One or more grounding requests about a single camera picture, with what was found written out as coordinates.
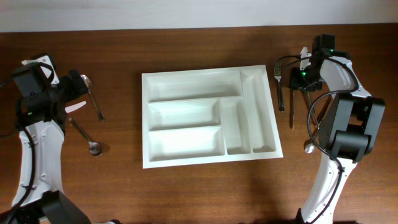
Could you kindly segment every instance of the fork handle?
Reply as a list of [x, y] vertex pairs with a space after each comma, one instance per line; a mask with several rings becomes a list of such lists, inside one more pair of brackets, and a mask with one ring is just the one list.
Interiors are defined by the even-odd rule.
[[279, 80], [278, 80], [278, 105], [279, 105], [279, 111], [285, 111], [284, 99], [282, 97], [282, 88], [280, 86]]

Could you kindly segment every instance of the white backdrop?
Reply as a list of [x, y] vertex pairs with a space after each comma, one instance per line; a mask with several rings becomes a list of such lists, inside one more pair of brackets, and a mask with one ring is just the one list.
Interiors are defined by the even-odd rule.
[[397, 0], [0, 0], [0, 32], [380, 22]]

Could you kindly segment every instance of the spoon handle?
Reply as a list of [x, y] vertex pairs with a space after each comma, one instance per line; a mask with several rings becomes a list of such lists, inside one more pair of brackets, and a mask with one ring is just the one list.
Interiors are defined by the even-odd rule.
[[80, 127], [80, 125], [77, 123], [77, 121], [74, 118], [69, 118], [69, 120], [72, 122], [74, 127], [80, 132], [80, 134], [87, 139], [88, 143], [93, 142], [90, 137], [86, 134], [86, 132], [83, 130], [83, 128]]
[[92, 100], [92, 102], [94, 103], [95, 109], [97, 110], [97, 116], [98, 116], [99, 121], [101, 121], [101, 122], [102, 122], [102, 121], [105, 121], [105, 117], [104, 117], [104, 115], [102, 114], [102, 112], [101, 112], [101, 110], [100, 110], [100, 108], [99, 108], [99, 106], [98, 106], [98, 104], [97, 104], [97, 101], [95, 100], [93, 94], [91, 93], [91, 90], [88, 90], [88, 94], [90, 95], [91, 100]]

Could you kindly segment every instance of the brown tabletop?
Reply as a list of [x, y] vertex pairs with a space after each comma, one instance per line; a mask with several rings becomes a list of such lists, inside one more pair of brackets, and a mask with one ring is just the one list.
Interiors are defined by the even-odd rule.
[[[0, 81], [21, 60], [48, 52], [61, 77], [78, 69], [91, 78], [106, 116], [100, 123], [88, 104], [72, 116], [107, 147], [92, 157], [76, 129], [66, 128], [62, 149], [65, 194], [94, 221], [124, 223], [251, 223], [294, 218], [306, 201], [320, 152], [306, 154], [307, 109], [296, 97], [295, 129], [277, 109], [273, 66], [277, 58], [311, 49], [322, 33], [352, 56], [360, 82], [386, 110], [376, 145], [348, 179], [335, 220], [398, 220], [398, 25], [275, 26], [221, 29], [112, 30], [0, 34]], [[266, 65], [283, 159], [142, 169], [141, 73]], [[0, 90], [0, 133], [12, 129], [15, 84]], [[9, 210], [19, 181], [17, 135], [0, 139], [0, 212]]]

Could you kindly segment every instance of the wood surface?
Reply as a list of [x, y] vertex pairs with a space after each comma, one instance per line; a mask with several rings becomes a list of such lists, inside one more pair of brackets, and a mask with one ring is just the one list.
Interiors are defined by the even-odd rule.
[[[242, 27], [223, 29], [112, 30], [0, 34], [0, 80], [21, 60], [53, 55], [58, 75], [79, 69], [94, 84], [106, 117], [100, 123], [88, 104], [71, 114], [106, 148], [92, 157], [71, 126], [62, 149], [65, 194], [93, 222], [252, 223], [289, 220], [306, 201], [318, 172], [320, 152], [306, 154], [307, 108], [296, 94], [295, 129], [277, 109], [274, 62], [311, 48], [322, 33], [336, 35], [336, 48], [352, 56], [365, 89], [383, 98], [386, 110], [373, 152], [348, 179], [335, 220], [398, 221], [398, 24]], [[142, 169], [141, 73], [266, 65], [283, 159]], [[282, 74], [286, 84], [289, 71]], [[12, 129], [15, 84], [0, 90], [0, 133]], [[17, 135], [0, 139], [0, 211], [10, 209], [19, 181]]]

